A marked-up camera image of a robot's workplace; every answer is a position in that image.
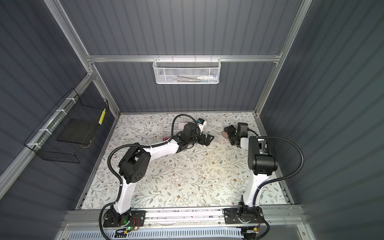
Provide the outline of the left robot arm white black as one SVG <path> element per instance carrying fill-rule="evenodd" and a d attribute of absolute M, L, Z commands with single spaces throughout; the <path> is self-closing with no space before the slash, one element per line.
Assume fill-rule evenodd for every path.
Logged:
<path fill-rule="evenodd" d="M 171 135 L 166 141 L 144 146 L 140 144 L 124 145 L 116 148 L 108 158 L 110 171 L 119 179 L 119 191 L 115 202 L 108 213 L 116 225 L 126 226 L 133 218 L 131 215 L 133 197 L 136 184 L 145 176 L 149 163 L 166 155 L 172 155 L 188 149 L 189 145 L 196 143 L 209 146 L 214 136 L 202 134 L 205 122 L 198 119 L 196 122 L 187 123 L 181 132 Z M 113 170 L 111 158 L 117 151 L 128 147 L 128 151 L 120 160 L 119 171 Z"/>

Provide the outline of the pink leather card holder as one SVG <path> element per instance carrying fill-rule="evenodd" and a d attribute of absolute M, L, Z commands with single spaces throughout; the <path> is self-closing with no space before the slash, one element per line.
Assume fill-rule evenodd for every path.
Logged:
<path fill-rule="evenodd" d="M 225 138 L 225 139 L 228 139 L 229 138 L 229 134 L 225 131 L 222 131 L 221 132 L 221 135 Z"/>

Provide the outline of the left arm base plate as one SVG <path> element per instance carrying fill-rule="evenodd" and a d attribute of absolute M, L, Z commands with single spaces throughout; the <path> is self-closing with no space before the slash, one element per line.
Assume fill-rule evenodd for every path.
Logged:
<path fill-rule="evenodd" d="M 103 227 L 106 228 L 138 228 L 142 227 L 146 218 L 146 211 L 127 211 L 118 214 L 114 209 L 107 210 L 102 216 Z"/>

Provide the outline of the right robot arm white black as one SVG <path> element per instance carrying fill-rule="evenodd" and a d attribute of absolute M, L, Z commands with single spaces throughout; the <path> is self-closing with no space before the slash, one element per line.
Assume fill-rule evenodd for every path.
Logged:
<path fill-rule="evenodd" d="M 262 221 L 261 185 L 268 181 L 278 168 L 277 161 L 266 149 L 266 140 L 260 139 L 258 135 L 249 136 L 250 131 L 246 123 L 238 123 L 237 127 L 233 125 L 225 127 L 223 131 L 231 145 L 248 151 L 248 168 L 252 175 L 237 208 L 223 209 L 227 224 Z"/>

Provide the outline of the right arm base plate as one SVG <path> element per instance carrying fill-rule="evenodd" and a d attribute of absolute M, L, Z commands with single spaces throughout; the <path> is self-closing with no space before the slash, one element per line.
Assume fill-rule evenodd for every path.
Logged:
<path fill-rule="evenodd" d="M 227 225 L 234 224 L 256 224 L 259 225 L 264 223 L 262 218 L 264 217 L 264 213 L 261 208 L 256 208 L 257 212 L 254 208 L 245 207 L 244 209 L 238 208 L 225 208 L 222 210 L 222 214 L 224 215 L 225 223 Z"/>

